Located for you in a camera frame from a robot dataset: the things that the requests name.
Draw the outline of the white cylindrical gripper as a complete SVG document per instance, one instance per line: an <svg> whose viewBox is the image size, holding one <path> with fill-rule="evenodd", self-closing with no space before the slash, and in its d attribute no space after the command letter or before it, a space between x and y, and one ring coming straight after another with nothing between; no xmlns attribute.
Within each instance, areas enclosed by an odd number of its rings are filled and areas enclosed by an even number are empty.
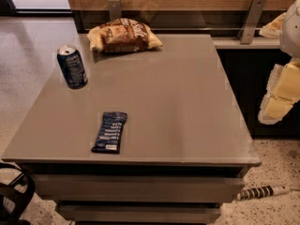
<svg viewBox="0 0 300 225"><path fill-rule="evenodd" d="M274 125L299 100L300 61L293 61L285 66L275 64L268 79L258 119L262 124Z"/></svg>

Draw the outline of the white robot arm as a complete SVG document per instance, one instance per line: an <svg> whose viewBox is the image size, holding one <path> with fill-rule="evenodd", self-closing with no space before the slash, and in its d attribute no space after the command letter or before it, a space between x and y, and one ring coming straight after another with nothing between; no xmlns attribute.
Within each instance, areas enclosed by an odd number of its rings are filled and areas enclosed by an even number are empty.
<svg viewBox="0 0 300 225"><path fill-rule="evenodd" d="M292 58L284 66L274 65L260 105L260 123L274 125L300 100L300 0L265 25L260 35L279 38L280 49Z"/></svg>

